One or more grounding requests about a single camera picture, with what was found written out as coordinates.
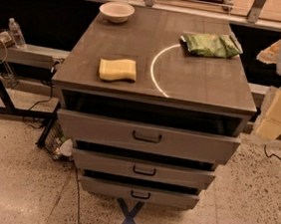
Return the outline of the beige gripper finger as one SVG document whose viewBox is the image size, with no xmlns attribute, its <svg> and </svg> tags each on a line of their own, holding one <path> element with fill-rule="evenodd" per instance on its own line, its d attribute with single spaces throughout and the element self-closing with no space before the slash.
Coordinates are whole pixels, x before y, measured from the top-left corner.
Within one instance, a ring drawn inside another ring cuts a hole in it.
<svg viewBox="0 0 281 224">
<path fill-rule="evenodd" d="M 276 64 L 279 54 L 279 49 L 281 48 L 281 39 L 274 42 L 271 46 L 262 50 L 257 56 L 256 59 L 259 62 L 266 63 L 267 65 Z"/>
</svg>

